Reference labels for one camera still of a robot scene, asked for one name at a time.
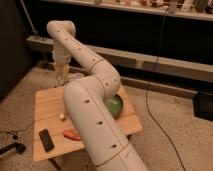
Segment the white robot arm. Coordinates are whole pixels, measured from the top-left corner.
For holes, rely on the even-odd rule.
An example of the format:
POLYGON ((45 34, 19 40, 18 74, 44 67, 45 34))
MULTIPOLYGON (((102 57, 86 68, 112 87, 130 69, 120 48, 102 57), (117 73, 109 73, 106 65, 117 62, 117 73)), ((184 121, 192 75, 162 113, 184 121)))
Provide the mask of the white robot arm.
POLYGON ((54 41, 54 60, 72 56, 87 71, 65 84, 64 105, 97 171, 148 171, 104 104, 120 88, 117 70, 74 38, 72 22, 50 21, 47 31, 54 41))

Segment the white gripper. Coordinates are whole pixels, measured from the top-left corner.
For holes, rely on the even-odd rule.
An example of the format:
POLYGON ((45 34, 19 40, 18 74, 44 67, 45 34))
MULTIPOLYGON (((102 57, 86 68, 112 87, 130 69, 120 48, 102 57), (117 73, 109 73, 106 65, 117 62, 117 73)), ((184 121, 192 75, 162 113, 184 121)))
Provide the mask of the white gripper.
POLYGON ((62 86, 68 79, 70 69, 68 63, 71 61, 71 54, 56 40, 53 41, 52 54, 56 78, 59 85, 62 86))

